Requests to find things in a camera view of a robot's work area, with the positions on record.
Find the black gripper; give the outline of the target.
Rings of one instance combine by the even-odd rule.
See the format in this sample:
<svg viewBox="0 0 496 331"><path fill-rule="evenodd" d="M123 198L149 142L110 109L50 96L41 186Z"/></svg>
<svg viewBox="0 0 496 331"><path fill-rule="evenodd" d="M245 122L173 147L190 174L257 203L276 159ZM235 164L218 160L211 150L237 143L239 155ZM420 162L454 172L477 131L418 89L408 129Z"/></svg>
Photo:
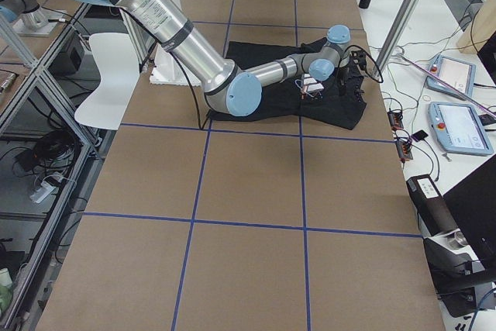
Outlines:
<svg viewBox="0 0 496 331"><path fill-rule="evenodd" d="M343 84L347 82L350 67L348 64L339 67L336 75L336 82L338 83L339 95L343 95Z"/></svg>

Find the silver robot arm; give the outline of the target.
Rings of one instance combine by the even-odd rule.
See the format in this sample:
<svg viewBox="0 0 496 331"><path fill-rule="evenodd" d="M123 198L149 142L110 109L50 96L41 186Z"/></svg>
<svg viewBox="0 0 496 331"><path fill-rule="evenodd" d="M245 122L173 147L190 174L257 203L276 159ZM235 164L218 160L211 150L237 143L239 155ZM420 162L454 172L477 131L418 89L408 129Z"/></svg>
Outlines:
<svg viewBox="0 0 496 331"><path fill-rule="evenodd" d="M292 54L246 71L222 57L173 0L76 0L120 8L201 82L207 105L232 116L248 116L259 106L262 89L302 74L325 81L344 72L350 61L350 31L335 25L316 53Z"/></svg>

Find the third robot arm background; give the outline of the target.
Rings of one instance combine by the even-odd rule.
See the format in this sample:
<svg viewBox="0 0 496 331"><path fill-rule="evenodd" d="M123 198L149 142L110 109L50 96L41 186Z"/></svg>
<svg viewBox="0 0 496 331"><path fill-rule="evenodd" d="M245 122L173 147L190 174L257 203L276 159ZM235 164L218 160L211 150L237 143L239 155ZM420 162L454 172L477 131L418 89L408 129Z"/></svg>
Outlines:
<svg viewBox="0 0 496 331"><path fill-rule="evenodd" d="M49 36L58 21L51 22L37 0L1 0L1 15L20 36Z"/></svg>

